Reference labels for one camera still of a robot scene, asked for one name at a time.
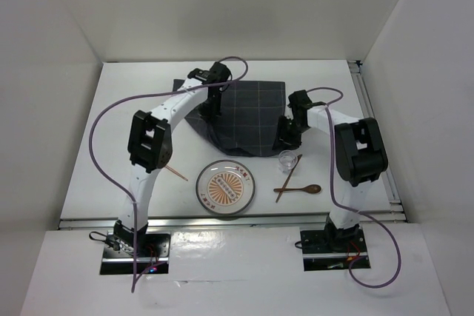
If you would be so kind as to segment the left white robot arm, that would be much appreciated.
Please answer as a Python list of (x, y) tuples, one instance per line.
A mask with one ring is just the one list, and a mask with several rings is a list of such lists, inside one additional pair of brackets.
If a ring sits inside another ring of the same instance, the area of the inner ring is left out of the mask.
[(216, 62), (208, 70), (194, 69), (177, 93), (155, 109), (137, 111), (132, 120), (127, 150), (132, 172), (129, 191), (131, 202), (124, 204), (114, 228), (119, 246), (130, 256), (140, 255), (146, 247), (148, 209), (153, 187), (160, 171), (172, 154), (172, 133), (177, 125), (199, 105), (204, 114), (214, 118), (220, 113), (221, 83), (231, 77), (229, 68)]

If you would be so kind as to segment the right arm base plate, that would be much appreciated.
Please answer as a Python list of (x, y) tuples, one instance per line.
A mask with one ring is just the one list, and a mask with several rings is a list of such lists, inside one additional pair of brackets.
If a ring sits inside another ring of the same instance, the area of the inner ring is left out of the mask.
[(300, 240), (294, 243), (302, 252), (305, 272), (348, 269), (370, 269), (370, 259), (363, 231), (360, 229), (351, 241), (331, 246), (323, 230), (301, 230)]

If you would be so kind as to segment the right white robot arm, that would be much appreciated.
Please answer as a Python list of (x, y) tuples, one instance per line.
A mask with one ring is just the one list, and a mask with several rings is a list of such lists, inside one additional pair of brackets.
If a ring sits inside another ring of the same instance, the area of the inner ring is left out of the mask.
[(305, 90), (289, 96), (293, 117), (280, 116), (274, 149), (297, 149), (310, 129), (330, 137), (330, 196), (323, 242), (340, 252), (356, 238), (359, 212), (370, 187), (388, 168), (388, 158), (377, 120), (345, 115), (322, 101), (313, 102)]

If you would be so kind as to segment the dark grey checked cloth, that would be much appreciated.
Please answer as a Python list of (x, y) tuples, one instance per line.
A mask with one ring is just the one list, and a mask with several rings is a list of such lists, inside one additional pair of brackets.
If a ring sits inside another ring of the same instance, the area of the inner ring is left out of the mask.
[(221, 96), (221, 114), (206, 123), (197, 109), (186, 122), (215, 148), (229, 156), (271, 157), (278, 120), (286, 107), (282, 81), (239, 81)]

